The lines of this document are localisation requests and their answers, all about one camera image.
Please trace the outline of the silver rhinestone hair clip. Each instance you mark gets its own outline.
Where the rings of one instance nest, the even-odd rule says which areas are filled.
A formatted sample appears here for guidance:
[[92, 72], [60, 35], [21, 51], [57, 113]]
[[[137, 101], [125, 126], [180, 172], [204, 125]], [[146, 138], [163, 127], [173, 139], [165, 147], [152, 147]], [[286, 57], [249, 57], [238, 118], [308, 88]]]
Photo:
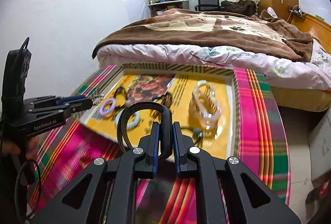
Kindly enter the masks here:
[[98, 106], [104, 100], [104, 94], [95, 95], [90, 98], [93, 106]]

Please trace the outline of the brown fleece blanket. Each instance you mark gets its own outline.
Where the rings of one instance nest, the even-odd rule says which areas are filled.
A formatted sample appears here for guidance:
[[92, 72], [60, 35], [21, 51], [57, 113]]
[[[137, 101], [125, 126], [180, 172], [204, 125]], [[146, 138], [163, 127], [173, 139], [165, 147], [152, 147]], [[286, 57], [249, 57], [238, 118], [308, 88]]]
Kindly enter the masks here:
[[106, 45], [233, 46], [293, 62], [309, 62], [313, 37], [281, 18], [263, 11], [250, 17], [231, 12], [171, 9], [159, 16], [133, 22], [102, 39], [92, 51]]

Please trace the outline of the black office chair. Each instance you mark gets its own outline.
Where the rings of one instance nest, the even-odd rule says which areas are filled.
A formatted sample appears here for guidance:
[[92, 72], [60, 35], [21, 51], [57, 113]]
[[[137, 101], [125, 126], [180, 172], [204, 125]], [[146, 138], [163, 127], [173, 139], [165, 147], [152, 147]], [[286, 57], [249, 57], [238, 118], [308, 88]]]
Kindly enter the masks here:
[[198, 5], [195, 6], [195, 11], [222, 11], [219, 0], [198, 0]]

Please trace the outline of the wooden headboard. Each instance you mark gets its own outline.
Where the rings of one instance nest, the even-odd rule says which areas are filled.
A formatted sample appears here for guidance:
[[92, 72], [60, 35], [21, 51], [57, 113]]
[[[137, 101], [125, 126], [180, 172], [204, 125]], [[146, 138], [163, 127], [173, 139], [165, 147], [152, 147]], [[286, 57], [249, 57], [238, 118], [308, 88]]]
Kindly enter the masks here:
[[293, 15], [291, 24], [300, 31], [310, 33], [321, 44], [324, 50], [330, 54], [331, 27], [323, 20], [306, 13], [303, 17]]

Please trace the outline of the cluttered desk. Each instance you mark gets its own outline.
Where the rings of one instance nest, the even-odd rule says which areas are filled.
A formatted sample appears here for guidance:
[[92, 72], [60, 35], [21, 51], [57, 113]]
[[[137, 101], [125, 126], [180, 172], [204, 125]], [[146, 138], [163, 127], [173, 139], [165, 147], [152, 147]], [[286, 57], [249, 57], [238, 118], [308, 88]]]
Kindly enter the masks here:
[[150, 11], [150, 16], [155, 17], [173, 8], [188, 10], [189, 1], [188, 0], [148, 0], [148, 7]]

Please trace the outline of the colourful plaid tablecloth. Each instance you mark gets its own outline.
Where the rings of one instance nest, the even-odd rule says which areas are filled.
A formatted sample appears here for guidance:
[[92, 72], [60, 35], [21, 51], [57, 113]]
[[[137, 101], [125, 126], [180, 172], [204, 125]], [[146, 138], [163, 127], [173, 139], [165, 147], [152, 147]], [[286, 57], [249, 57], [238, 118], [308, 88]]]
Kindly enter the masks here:
[[[214, 87], [222, 109], [217, 127], [207, 131], [189, 114], [192, 91], [200, 80]], [[98, 70], [79, 93], [86, 97], [101, 93], [109, 99], [119, 86], [127, 90], [125, 108], [144, 101], [166, 106], [172, 124], [179, 122], [182, 134], [191, 137], [194, 146], [223, 160], [237, 157], [288, 206], [287, 140], [276, 101], [261, 73], [125, 63]], [[117, 142], [114, 117], [98, 116], [97, 108], [51, 131], [39, 150], [41, 185], [30, 197], [35, 215], [96, 158], [111, 161], [124, 153]], [[155, 176], [137, 178], [135, 198], [133, 223], [197, 223], [195, 181], [177, 175], [174, 149], [166, 160], [158, 158]]]

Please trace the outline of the white floral bed sheet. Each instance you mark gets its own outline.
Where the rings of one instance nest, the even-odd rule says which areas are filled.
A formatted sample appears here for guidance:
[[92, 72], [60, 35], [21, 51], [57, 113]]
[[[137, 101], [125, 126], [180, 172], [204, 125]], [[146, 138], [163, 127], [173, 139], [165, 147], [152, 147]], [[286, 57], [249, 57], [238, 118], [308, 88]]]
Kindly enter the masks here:
[[265, 75], [274, 87], [330, 90], [330, 54], [313, 42], [309, 62], [293, 62], [263, 53], [245, 52], [233, 46], [196, 45], [106, 45], [98, 50], [101, 67], [122, 63], [179, 63], [252, 69]]

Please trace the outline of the black headband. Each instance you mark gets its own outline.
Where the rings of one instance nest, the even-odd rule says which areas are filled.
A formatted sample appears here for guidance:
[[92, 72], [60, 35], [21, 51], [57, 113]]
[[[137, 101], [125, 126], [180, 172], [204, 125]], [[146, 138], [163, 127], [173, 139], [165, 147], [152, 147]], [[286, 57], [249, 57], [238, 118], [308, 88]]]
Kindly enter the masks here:
[[122, 152], [133, 149], [140, 138], [151, 133], [153, 123], [159, 124], [159, 161], [172, 155], [172, 113], [157, 102], [137, 102], [122, 109], [115, 117], [117, 142]]

